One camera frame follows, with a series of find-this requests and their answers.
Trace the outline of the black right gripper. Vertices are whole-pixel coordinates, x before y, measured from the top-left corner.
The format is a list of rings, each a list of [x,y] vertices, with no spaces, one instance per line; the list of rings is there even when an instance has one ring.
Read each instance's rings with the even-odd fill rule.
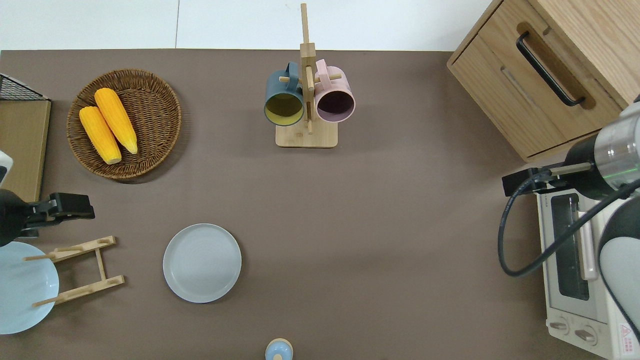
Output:
[[[569,191],[570,187],[590,199],[605,199],[615,193],[602,177],[595,162],[595,142],[597,135],[576,142],[567,151],[565,164],[557,162],[541,167],[528,167],[502,177],[503,194],[509,198],[522,183],[537,174],[549,171],[548,175],[538,178],[522,191],[526,194],[549,194]]]

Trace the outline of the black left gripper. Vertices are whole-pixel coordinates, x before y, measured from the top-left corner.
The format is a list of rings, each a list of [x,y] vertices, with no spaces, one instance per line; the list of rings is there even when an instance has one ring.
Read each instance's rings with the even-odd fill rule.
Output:
[[[0,246],[4,247],[19,237],[38,238],[38,228],[30,224],[61,224],[71,220],[92,220],[96,217],[86,194],[51,193],[48,199],[30,204],[14,192],[0,190]]]

